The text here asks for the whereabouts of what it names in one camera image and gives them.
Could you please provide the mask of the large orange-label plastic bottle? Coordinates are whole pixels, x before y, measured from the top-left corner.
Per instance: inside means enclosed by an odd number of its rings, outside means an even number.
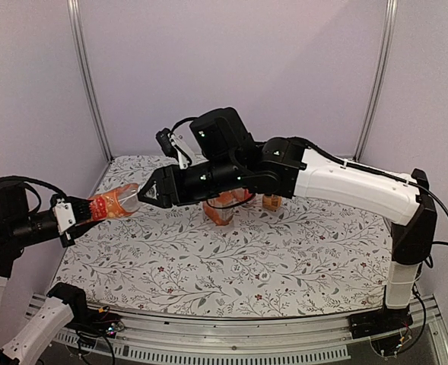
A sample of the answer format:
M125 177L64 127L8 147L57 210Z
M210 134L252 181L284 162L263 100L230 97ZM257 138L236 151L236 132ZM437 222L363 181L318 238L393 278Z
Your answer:
M244 188L238 188L232 191L232 195L236 201L236 203L243 203L246 204L248 202L251 202L255 195L249 192L248 189Z

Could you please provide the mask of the slim orange drink bottle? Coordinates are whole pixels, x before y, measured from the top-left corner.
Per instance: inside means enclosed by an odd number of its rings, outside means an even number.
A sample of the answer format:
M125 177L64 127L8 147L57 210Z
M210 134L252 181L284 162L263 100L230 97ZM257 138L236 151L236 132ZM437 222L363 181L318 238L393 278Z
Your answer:
M262 207L270 211L277 211L281 207L281 196L263 195Z

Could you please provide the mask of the white slim bottle cap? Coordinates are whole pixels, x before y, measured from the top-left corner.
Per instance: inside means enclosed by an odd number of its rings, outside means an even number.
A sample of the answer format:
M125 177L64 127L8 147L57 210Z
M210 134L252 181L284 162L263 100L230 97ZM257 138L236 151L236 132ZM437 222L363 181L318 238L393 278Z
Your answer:
M258 256L261 259L266 259L268 257L268 251L266 251L264 249L260 250L260 251L258 251Z

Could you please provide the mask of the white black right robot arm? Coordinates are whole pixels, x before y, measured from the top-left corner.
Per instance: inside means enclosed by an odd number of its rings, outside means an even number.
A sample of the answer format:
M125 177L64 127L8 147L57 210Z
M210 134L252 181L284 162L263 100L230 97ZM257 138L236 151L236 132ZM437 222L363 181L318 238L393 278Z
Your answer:
M159 208L194 205L245 188L283 198L319 198L378 214L391 223L392 260L383 304L349 317L354 338L413 323L410 301L421 263L430 255L437 209L422 170L394 174L349 162L305 138L257 142L238 112L218 108L187 119L202 163L155 170L139 189L140 202Z

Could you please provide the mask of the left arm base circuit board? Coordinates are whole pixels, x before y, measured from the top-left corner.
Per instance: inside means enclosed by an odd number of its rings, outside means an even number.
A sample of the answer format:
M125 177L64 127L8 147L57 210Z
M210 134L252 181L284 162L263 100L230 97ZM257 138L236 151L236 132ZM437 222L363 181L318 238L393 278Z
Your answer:
M113 312L110 306L102 306L89 310L89 323L93 329L114 338L117 333L125 329L122 317Z

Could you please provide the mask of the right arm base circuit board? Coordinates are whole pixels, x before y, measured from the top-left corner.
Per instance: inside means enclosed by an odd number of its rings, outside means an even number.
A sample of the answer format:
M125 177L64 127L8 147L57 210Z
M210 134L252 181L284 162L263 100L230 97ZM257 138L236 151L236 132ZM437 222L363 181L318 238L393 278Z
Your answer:
M409 327L404 327L394 334L371 339L370 346L378 356L387 359L396 357L409 340L412 340L412 330Z

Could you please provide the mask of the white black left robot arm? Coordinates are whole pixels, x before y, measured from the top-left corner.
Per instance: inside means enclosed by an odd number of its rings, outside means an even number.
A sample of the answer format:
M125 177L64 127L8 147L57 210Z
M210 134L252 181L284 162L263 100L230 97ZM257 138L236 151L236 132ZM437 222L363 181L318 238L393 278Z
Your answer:
M0 178L0 305L14 261L24 249L59 239L64 247L83 236L91 218L90 201L66 195L60 188L24 176ZM12 339L0 347L0 364L35 364L60 329L93 324L85 292L57 284L46 302Z

